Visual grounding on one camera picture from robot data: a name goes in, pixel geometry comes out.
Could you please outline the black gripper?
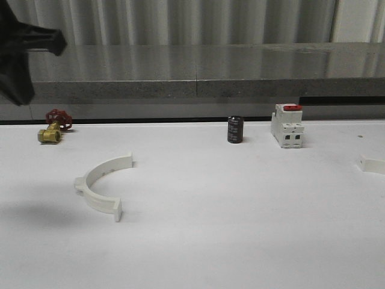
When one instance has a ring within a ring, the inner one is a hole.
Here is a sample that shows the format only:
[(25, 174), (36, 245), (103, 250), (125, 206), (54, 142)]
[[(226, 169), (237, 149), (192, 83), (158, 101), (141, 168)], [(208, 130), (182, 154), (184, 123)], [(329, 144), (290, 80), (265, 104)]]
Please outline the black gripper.
[(1, 94), (13, 104), (28, 105), (34, 97), (28, 52), (60, 56), (67, 46), (61, 30), (19, 22), (7, 1), (1, 1)]

